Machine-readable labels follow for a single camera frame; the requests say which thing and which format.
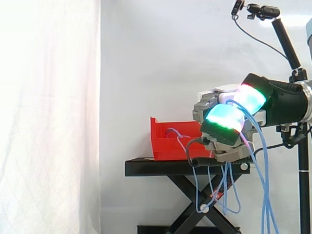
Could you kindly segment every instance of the black table top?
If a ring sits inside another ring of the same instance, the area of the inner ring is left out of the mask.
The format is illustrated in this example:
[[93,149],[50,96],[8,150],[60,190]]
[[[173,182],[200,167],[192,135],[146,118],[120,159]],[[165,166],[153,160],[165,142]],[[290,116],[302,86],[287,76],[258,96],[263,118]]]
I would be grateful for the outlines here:
[[[242,170],[232,165],[233,174],[250,174],[250,165]],[[195,169],[197,175],[207,175],[207,167]],[[212,175],[222,174],[220,166],[210,167]],[[125,161],[125,176],[192,176],[193,170],[187,160],[155,161],[152,157],[138,157]]]

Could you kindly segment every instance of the green led light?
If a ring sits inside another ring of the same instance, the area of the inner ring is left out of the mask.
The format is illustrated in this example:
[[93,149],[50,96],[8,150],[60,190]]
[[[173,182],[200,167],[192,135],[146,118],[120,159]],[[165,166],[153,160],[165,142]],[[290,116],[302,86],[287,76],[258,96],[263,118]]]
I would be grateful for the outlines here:
[[219,104],[207,115],[209,122],[216,123],[227,129],[235,129],[240,132],[244,126],[244,114],[234,106]]
[[257,113],[266,102],[262,93],[246,84],[239,87],[233,100],[245,107],[251,115]]

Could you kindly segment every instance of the robotic arm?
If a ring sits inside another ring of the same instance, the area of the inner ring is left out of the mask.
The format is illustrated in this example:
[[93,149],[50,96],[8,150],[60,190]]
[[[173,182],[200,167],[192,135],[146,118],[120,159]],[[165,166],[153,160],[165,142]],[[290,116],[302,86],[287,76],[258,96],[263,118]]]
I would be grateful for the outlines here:
[[285,143],[299,141],[291,138],[290,124],[312,121],[312,81],[286,83],[268,80],[248,74],[241,84],[217,87],[199,93],[199,102],[193,109],[193,119],[201,124],[202,137],[207,139],[207,150],[214,151],[219,162],[233,162],[248,157],[249,151],[239,138],[244,133],[253,148],[253,133],[256,131],[243,114],[227,101],[233,99],[243,105],[261,127],[279,126],[285,134]]
[[[237,0],[232,10],[232,19],[238,19],[238,12],[244,7],[243,0]],[[261,127],[276,126],[283,144],[292,148],[307,135],[304,124],[312,123],[312,81],[307,80],[305,69],[278,19],[276,7],[249,4],[248,19],[273,20],[272,25],[292,68],[290,83],[270,80],[255,74],[248,74],[241,84],[225,85],[198,94],[198,103],[193,109],[193,119],[201,124],[202,141],[207,150],[213,151],[218,162],[234,162],[250,156],[239,134],[242,132],[253,148],[252,124],[232,103],[232,99],[245,107]],[[312,21],[307,26],[308,38],[312,34]],[[308,42],[312,50],[312,39]]]

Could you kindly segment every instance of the white wall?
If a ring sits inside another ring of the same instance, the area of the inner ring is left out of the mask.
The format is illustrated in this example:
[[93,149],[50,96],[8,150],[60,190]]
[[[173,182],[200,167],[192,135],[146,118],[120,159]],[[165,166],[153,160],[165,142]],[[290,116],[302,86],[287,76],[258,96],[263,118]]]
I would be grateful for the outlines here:
[[[280,7],[287,17],[312,18],[309,0],[258,2]],[[234,0],[102,1],[103,233],[135,234],[138,224],[170,224],[189,203],[165,177],[124,177],[125,160],[152,156],[150,116],[160,121],[192,120],[198,91],[241,82],[250,72],[288,80],[288,63],[236,28],[230,16],[233,3]],[[281,49],[271,27],[247,20],[246,13],[240,15],[239,22],[246,30]],[[304,25],[287,29],[311,77]],[[274,128],[264,132],[269,145],[281,141]],[[280,233],[298,233],[296,149],[271,150],[270,156],[271,199]],[[255,169],[251,175],[243,176],[237,186],[242,212],[228,218],[241,226],[243,233],[260,233],[263,192]],[[232,191],[229,204],[236,207]]]

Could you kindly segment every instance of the white curtain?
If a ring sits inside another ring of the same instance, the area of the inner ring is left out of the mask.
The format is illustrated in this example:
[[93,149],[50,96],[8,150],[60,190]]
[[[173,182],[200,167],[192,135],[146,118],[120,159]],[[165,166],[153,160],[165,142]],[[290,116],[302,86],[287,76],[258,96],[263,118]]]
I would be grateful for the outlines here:
[[100,233],[99,0],[0,0],[0,233]]

